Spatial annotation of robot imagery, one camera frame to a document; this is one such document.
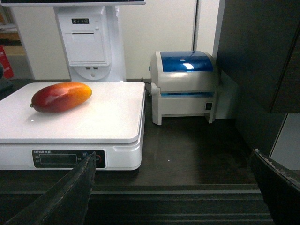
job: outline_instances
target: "white wall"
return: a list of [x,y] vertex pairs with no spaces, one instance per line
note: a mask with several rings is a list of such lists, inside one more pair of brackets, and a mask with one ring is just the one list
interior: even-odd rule
[[287,115],[271,158],[289,170],[300,170],[300,113]]
[[[195,33],[196,50],[211,54],[215,59],[223,20],[225,0],[200,0],[198,3],[198,26]],[[219,101],[216,119],[236,118],[238,85],[224,72],[218,88]]]
[[127,78],[150,78],[155,51],[192,50],[195,0],[146,0],[120,14]]
[[[35,79],[68,79],[52,7],[13,7],[15,21]],[[155,51],[192,48],[195,0],[146,0],[121,6],[127,78],[150,78]]]
[[69,79],[52,7],[12,7],[35,79]]

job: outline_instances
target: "label printer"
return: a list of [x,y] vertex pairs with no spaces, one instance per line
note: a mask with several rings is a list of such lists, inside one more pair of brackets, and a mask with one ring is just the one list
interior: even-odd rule
[[217,86],[216,62],[201,51],[156,52],[151,57],[152,120],[162,117],[205,116],[215,120]]

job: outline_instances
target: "black cabinet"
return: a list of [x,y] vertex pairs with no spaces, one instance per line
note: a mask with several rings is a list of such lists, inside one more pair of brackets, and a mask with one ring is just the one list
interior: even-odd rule
[[300,3],[226,0],[218,66],[267,112],[300,113]]

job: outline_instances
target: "scale button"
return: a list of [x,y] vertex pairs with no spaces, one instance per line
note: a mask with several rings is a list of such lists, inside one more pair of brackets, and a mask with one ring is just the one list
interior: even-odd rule
[[96,163],[101,163],[102,162],[102,158],[99,155],[96,155]]

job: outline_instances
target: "scale weighing platform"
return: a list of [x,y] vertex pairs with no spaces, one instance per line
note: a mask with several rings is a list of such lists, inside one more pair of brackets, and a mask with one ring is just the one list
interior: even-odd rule
[[96,152],[96,170],[141,165],[145,84],[88,82],[91,97],[60,113],[30,108],[55,83],[30,83],[0,101],[0,170],[71,170]]

